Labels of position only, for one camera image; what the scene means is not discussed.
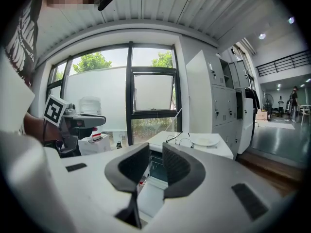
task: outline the white counter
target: white counter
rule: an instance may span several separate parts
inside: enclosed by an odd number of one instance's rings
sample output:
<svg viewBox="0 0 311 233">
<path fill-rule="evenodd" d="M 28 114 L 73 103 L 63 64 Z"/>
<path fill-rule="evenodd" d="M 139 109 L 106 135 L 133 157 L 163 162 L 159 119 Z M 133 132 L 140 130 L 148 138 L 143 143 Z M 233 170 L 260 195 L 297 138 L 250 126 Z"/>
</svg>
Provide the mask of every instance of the white counter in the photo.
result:
<svg viewBox="0 0 311 233">
<path fill-rule="evenodd" d="M 147 142 L 150 144 L 150 150 L 157 151 L 157 152 L 162 152 L 162 144 L 165 142 L 167 139 L 171 139 L 172 137 L 168 136 L 178 136 L 180 133 L 177 132 L 169 132 L 169 131 L 162 131 L 159 134 L 155 135 L 154 137 L 150 138 Z M 193 142 L 193 148 L 197 150 L 201 150 L 206 153 L 212 153 L 215 155 L 223 156 L 226 158 L 229 158 L 233 160 L 233 153 L 231 152 L 230 148 L 227 146 L 227 144 L 224 142 L 224 140 L 220 137 L 219 134 L 208 134 L 208 133 L 190 133 L 190 137 L 188 133 L 182 133 L 176 138 L 176 143 L 179 144 L 180 140 L 182 142 L 180 145 L 186 145 L 190 144 L 190 141 Z M 200 146 L 195 144 L 195 142 L 198 141 L 198 139 L 204 139 L 207 142 L 218 142 L 214 146 L 206 147 L 206 146 Z M 169 141 L 170 144 L 175 144 L 175 140 Z"/>
</svg>

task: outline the person's arm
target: person's arm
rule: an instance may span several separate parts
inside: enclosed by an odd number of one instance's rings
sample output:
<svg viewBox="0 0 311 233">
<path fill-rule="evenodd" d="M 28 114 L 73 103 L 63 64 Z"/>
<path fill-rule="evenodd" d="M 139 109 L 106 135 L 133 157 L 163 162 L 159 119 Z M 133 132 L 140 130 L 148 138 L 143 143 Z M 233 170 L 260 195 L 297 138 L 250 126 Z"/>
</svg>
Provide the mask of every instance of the person's arm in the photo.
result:
<svg viewBox="0 0 311 233">
<path fill-rule="evenodd" d="M 43 141 L 43 128 L 44 128 L 43 121 L 44 121 L 43 119 L 36 118 L 27 112 L 24 117 L 25 133 L 27 135 L 33 136 L 34 138 L 42 142 Z M 59 132 L 59 129 L 55 125 L 47 121 L 45 123 L 47 123 L 47 126 L 45 129 L 44 140 L 45 141 L 51 141 L 51 140 L 61 141 L 62 136 Z"/>
</svg>

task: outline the white container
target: white container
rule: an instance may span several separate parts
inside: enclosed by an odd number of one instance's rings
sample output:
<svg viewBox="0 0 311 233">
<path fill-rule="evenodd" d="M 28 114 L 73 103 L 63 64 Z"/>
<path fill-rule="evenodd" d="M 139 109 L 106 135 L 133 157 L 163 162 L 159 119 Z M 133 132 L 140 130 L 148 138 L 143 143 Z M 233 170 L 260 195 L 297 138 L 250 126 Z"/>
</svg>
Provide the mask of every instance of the white container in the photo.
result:
<svg viewBox="0 0 311 233">
<path fill-rule="evenodd" d="M 97 140 L 93 143 L 88 142 L 89 140 L 92 139 L 92 136 L 85 137 L 82 140 L 78 140 L 81 155 L 89 155 L 111 151 L 109 136 L 107 134 L 101 134 L 101 136 L 102 139 Z"/>
<path fill-rule="evenodd" d="M 80 113 L 101 114 L 101 99 L 94 96 L 86 96 L 79 100 Z"/>
</svg>

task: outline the black velcro strip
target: black velcro strip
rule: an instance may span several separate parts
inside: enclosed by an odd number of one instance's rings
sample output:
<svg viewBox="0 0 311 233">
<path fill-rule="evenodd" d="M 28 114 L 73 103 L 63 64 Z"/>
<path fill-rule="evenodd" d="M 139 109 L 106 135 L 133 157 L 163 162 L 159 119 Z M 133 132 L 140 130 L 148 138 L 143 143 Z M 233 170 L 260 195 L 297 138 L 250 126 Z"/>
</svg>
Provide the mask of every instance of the black velcro strip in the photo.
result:
<svg viewBox="0 0 311 233">
<path fill-rule="evenodd" d="M 252 220 L 257 219 L 268 211 L 268 208 L 259 200 L 251 189 L 244 183 L 239 183 L 231 187 L 239 198 L 245 210 Z"/>
<path fill-rule="evenodd" d="M 68 172 L 72 172 L 72 171 L 75 171 L 75 170 L 78 170 L 78 169 L 82 169 L 84 167 L 87 167 L 86 164 L 84 163 L 79 163 L 79 164 L 75 164 L 75 165 L 72 165 L 72 166 L 67 166 L 66 169 Z"/>
</svg>

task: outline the sky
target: sky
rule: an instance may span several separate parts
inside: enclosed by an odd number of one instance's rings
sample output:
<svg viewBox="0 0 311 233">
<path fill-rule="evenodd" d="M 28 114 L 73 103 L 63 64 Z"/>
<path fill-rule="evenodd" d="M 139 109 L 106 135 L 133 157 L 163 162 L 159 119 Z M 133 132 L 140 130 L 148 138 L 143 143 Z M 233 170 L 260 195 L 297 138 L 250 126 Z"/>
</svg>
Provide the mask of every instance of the sky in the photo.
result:
<svg viewBox="0 0 311 233">
<path fill-rule="evenodd" d="M 166 53 L 166 49 L 148 49 L 148 48 L 134 48 L 133 49 L 133 67 L 148 67 L 151 66 L 152 60 L 158 58 L 158 53 Z M 127 52 L 128 48 L 125 49 L 113 49 L 102 51 L 102 55 L 105 57 L 105 60 L 111 61 L 112 67 L 125 67 L 127 62 Z M 78 64 L 81 58 L 75 58 L 72 61 L 72 64 Z M 58 66 L 57 72 L 64 72 L 66 63 Z M 69 75 L 75 74 L 73 67 L 70 69 Z"/>
</svg>

